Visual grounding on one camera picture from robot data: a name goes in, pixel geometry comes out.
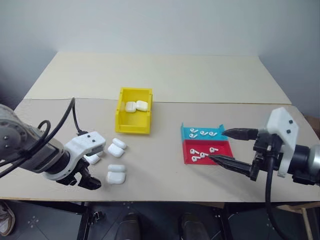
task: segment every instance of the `person's foot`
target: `person's foot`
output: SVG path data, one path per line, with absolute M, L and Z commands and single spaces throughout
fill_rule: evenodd
M 4 201 L 0 201 L 0 234 L 8 236 L 14 228 L 16 217 Z
M 180 217 L 179 229 L 182 240 L 210 240 L 204 224 L 191 213 Z
M 114 240 L 141 240 L 140 223 L 137 214 L 131 212 L 123 218 Z

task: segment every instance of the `dark floor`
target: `dark floor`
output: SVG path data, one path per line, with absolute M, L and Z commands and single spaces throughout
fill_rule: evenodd
M 81 215 L 25 202 L 7 201 L 16 216 L 16 225 L 6 240 L 73 240 L 77 239 Z M 211 240 L 221 240 L 220 225 L 211 207 L 187 202 L 108 202 L 90 203 L 105 217 L 92 225 L 89 240 L 113 240 L 122 218 L 138 213 L 144 240 L 179 240 L 178 218 L 194 213 L 204 223 Z M 275 210 L 280 227 L 294 240 L 307 239 L 300 214 Z M 229 217 L 235 240 L 280 240 L 264 209 L 246 211 Z

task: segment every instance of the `blue compartment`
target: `blue compartment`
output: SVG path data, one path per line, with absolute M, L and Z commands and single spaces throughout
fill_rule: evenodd
M 197 129 L 198 132 L 194 133 L 198 136 L 196 138 L 189 137 L 189 134 L 191 134 L 190 129 Z M 209 136 L 209 134 L 202 136 L 200 135 L 200 131 L 206 132 L 214 132 L 217 133 L 215 136 Z M 185 127 L 184 123 L 181 125 L 181 140 L 184 142 L 185 139 L 188 140 L 212 140 L 212 141 L 228 141 L 228 138 L 226 136 L 221 135 L 225 131 L 225 127 L 223 124 L 219 126 L 219 128 L 209 128 L 209 127 Z

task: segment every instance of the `red tray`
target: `red tray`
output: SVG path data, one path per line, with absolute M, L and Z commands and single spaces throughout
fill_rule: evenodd
M 210 153 L 209 148 L 219 149 Z M 230 144 L 228 141 L 214 141 L 214 140 L 190 140 L 186 139 L 182 143 L 183 159 L 185 164 L 202 164 L 202 165 L 217 165 L 209 157 L 200 158 L 197 161 L 192 161 L 192 156 L 198 156 L 198 154 L 191 154 L 190 149 L 194 149 L 199 153 L 203 152 L 209 155 L 226 155 L 233 157 Z

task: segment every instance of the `yellow plastic tray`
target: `yellow plastic tray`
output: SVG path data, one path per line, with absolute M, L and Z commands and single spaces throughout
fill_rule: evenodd
M 126 102 L 145 101 L 147 111 L 126 112 Z M 149 134 L 151 124 L 152 89 L 122 87 L 115 113 L 115 131 L 128 134 Z

